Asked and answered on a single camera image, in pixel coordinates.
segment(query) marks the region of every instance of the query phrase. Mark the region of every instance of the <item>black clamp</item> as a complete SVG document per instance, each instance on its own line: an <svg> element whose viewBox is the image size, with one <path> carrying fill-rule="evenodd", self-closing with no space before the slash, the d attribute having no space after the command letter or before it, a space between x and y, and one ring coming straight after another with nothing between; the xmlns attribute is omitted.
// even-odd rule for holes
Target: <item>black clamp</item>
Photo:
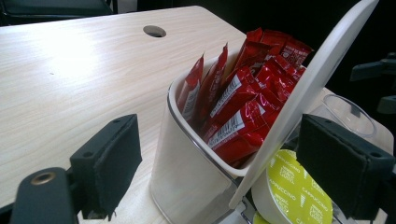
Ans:
<svg viewBox="0 0 396 224"><path fill-rule="evenodd" d="M15 203L0 222L78 223L111 219L142 161L137 115L114 119L70 157L71 168L44 169L25 177Z"/></svg>
<svg viewBox="0 0 396 224"><path fill-rule="evenodd" d="M297 161L346 217L374 220L379 208L396 223L395 158L344 127L303 115Z"/></svg>

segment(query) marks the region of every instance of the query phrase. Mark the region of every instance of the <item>clear plastic cup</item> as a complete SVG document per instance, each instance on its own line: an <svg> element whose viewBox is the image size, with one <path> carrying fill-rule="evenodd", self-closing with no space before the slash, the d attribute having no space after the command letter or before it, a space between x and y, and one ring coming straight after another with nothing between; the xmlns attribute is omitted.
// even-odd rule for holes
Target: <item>clear plastic cup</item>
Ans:
<svg viewBox="0 0 396 224"><path fill-rule="evenodd" d="M328 94L310 114L330 119L362 138L375 136L376 127L370 116L348 99Z"/></svg>

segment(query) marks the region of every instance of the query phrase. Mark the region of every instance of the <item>printed label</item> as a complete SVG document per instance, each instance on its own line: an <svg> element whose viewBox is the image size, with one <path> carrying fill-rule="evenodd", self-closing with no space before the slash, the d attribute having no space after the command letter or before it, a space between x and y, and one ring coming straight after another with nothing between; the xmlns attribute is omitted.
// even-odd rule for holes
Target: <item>printed label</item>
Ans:
<svg viewBox="0 0 396 224"><path fill-rule="evenodd" d="M225 123L221 127L221 129L209 139L209 142L207 144L209 145L209 147L214 148L223 140L227 139L233 133L238 132L244 127L245 123L244 121L242 121L241 113L238 110L238 112L236 112L235 115L233 115L233 117L230 118L227 123Z"/></svg>
<svg viewBox="0 0 396 224"><path fill-rule="evenodd" d="M221 95L220 99L216 103L212 112L210 112L210 118L215 117L215 115L224 107L224 105L227 104L227 102L233 96L235 91L241 86L242 84L241 81L239 80L239 77L235 75L231 80L230 85L227 87L227 89L224 91L224 93Z"/></svg>
<svg viewBox="0 0 396 224"><path fill-rule="evenodd" d="M267 168L273 199L293 224L332 223L332 200L295 159L295 152L279 150Z"/></svg>
<svg viewBox="0 0 396 224"><path fill-rule="evenodd" d="M181 115L185 120L190 120L192 118L199 88L200 85L198 83L195 89L190 91L189 94L187 95L186 104L184 105L183 112L181 113Z"/></svg>

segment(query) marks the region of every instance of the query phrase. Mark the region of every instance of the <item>hole in table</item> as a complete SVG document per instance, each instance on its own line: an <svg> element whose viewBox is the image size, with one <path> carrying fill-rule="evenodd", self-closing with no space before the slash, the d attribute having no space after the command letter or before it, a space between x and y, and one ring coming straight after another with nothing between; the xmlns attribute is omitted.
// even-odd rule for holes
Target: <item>hole in table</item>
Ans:
<svg viewBox="0 0 396 224"><path fill-rule="evenodd" d="M166 36L166 32L163 28L159 26L148 25L143 28L143 31L150 36L153 37L164 37Z"/></svg>

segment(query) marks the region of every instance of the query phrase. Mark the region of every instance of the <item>snack packet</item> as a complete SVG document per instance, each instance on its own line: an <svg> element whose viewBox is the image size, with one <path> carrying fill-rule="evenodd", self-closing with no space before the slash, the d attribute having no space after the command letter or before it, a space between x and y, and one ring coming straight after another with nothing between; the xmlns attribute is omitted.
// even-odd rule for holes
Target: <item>snack packet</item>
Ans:
<svg viewBox="0 0 396 224"><path fill-rule="evenodd" d="M235 70L232 76L230 84L213 107L201 130L204 140L213 134L210 127L214 122L223 125L245 102L259 93L260 86L246 66Z"/></svg>
<svg viewBox="0 0 396 224"><path fill-rule="evenodd" d="M293 81L291 76L288 75L288 72L276 62L276 58L277 57L271 58L265 63L257 75L256 80L259 82L262 89L270 90L281 102L285 102L294 89L296 82Z"/></svg>
<svg viewBox="0 0 396 224"><path fill-rule="evenodd" d="M299 67L312 51L313 50L305 43L294 38L290 38L280 52L280 55L295 67Z"/></svg>
<svg viewBox="0 0 396 224"><path fill-rule="evenodd" d="M254 31L247 32L247 40L253 42L260 42L262 40L262 28L259 27Z"/></svg>
<svg viewBox="0 0 396 224"><path fill-rule="evenodd" d="M204 55L195 63L184 80L180 95L177 98L177 108L187 122L191 122L195 108L201 78L204 69Z"/></svg>
<svg viewBox="0 0 396 224"><path fill-rule="evenodd" d="M248 101L213 134L208 146L228 164L257 151L269 132L263 113L256 100Z"/></svg>
<svg viewBox="0 0 396 224"><path fill-rule="evenodd" d="M228 45L224 46L218 60L210 67L198 93L193 116L193 128L200 129L214 103L219 99L221 80L227 62Z"/></svg>
<svg viewBox="0 0 396 224"><path fill-rule="evenodd" d="M261 42L271 46L271 49L268 52L267 60L278 55L290 38L291 35L282 33L280 31L265 29L262 34Z"/></svg>
<svg viewBox="0 0 396 224"><path fill-rule="evenodd" d="M265 63L270 48L271 46L266 44L246 40L236 58L234 69L247 66L250 69L251 75L256 76L257 72Z"/></svg>

